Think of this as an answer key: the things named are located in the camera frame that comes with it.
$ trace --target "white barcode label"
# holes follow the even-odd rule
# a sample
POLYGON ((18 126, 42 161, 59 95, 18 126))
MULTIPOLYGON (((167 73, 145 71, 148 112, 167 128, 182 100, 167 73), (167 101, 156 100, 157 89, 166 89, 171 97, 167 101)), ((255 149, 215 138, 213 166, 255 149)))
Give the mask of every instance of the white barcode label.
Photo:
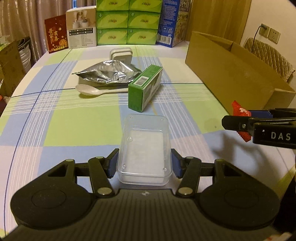
POLYGON ((140 77, 140 78, 134 83, 134 85, 142 86, 142 85, 145 83, 145 81, 146 81, 147 79, 149 79, 149 78, 146 77, 146 76, 141 76, 141 77, 140 77))
POLYGON ((159 42, 159 43, 170 45, 171 41, 172 41, 171 37, 163 36, 160 34, 157 35, 157 42, 159 42))

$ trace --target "tablecloth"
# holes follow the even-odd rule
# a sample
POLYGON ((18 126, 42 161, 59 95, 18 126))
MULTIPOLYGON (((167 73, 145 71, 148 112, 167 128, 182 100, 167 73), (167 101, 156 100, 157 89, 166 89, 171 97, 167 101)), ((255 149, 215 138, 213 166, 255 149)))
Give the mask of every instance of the tablecloth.
MULTIPOLYGON (((294 153, 245 143, 236 132, 223 129, 221 119, 227 112, 185 64, 188 43, 129 47, 136 67, 164 68, 161 88, 143 114, 169 120, 171 148, 204 162, 223 158, 283 195, 295 173, 294 153)), ((9 207, 15 191, 65 159, 86 162, 119 147, 125 117, 137 114, 128 108, 127 93, 84 98, 74 89, 79 78, 71 74, 108 60, 113 48, 46 53, 15 90, 0 118, 1 236, 16 226, 9 207)), ((153 188, 124 185, 117 174, 110 182, 116 190, 153 188)), ((175 191, 179 182, 173 174, 163 188, 175 191)), ((78 183, 91 191, 88 178, 78 183)), ((202 177, 198 191, 210 184, 211 177, 202 177)))

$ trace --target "blue box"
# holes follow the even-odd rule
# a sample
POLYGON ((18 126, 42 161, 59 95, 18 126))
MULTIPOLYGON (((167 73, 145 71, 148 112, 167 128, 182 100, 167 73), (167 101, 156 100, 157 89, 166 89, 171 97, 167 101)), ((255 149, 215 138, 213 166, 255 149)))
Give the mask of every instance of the blue box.
POLYGON ((163 0, 157 44, 167 47, 185 40, 190 0, 163 0))

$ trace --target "foil package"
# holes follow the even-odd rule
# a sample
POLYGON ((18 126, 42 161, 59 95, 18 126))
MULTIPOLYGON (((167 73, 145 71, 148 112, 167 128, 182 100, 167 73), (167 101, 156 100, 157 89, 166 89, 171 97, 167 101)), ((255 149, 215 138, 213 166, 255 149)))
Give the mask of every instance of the foil package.
POLYGON ((124 64, 119 60, 107 60, 95 64, 76 74, 84 80, 98 83, 99 86, 128 85, 142 71, 132 64, 124 64))

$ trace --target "plastic spoon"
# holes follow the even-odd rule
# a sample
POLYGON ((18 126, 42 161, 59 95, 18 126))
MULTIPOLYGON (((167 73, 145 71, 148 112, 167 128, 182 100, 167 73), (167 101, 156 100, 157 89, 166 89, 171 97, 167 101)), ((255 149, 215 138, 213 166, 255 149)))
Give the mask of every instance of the plastic spoon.
POLYGON ((75 89, 83 95, 87 96, 99 96, 110 93, 127 93, 128 88, 113 89, 113 90, 98 90, 90 85, 76 85, 75 89))

